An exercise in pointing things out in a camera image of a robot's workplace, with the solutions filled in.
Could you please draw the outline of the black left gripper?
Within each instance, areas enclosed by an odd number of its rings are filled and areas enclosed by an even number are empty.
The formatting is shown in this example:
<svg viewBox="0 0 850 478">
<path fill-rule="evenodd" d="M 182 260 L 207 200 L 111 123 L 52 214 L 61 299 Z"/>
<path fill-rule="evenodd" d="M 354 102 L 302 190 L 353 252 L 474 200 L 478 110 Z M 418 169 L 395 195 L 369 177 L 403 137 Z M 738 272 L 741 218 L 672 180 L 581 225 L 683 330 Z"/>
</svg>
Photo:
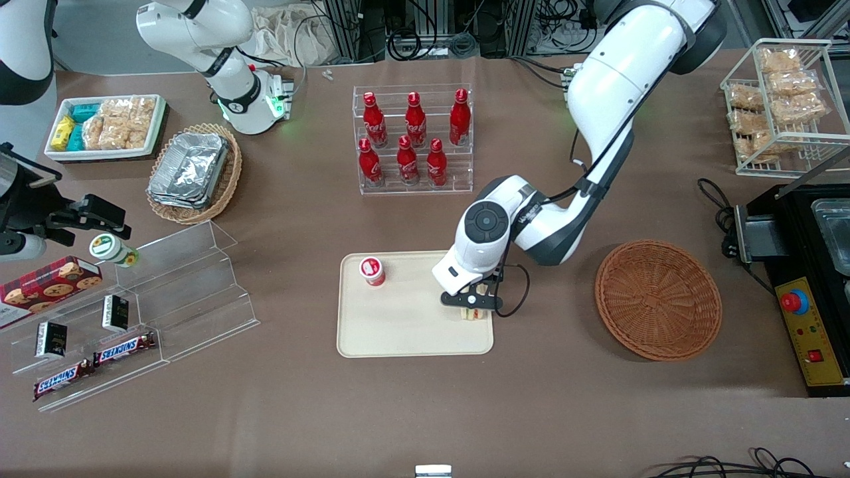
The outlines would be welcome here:
<svg viewBox="0 0 850 478">
<path fill-rule="evenodd" d="M 479 287 L 480 285 L 483 285 L 483 294 L 486 296 L 497 296 L 500 282 L 503 281 L 502 269 L 502 264 L 498 264 L 498 266 L 495 266 L 495 269 L 489 270 L 487 273 L 483 273 L 475 286 Z"/>
</svg>

